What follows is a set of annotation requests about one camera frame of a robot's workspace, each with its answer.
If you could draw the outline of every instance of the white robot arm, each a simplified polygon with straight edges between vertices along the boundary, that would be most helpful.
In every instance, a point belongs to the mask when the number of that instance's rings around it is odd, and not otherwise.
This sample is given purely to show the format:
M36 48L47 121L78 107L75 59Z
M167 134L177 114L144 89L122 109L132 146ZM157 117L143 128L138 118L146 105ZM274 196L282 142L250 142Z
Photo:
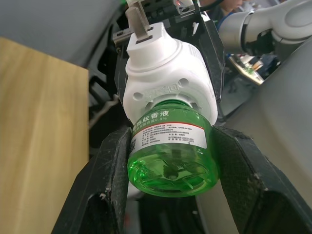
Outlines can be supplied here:
M289 0L255 12L232 14L219 33L228 53L261 55L274 50L285 60L312 36L311 14L311 0Z

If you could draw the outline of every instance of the wooden board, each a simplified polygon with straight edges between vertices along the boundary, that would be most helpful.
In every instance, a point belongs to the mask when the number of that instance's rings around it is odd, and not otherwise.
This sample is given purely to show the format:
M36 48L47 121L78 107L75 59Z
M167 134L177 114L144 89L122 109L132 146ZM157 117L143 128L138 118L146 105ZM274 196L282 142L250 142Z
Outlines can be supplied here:
M50 233L87 160L87 70L0 38L0 233Z

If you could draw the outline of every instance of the gray fabric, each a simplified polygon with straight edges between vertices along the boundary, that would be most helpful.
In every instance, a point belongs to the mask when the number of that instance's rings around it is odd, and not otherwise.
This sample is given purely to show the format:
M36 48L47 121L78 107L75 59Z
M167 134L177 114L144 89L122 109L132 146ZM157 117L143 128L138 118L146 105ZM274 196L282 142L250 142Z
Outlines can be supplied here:
M0 0L0 36L85 67L120 0Z

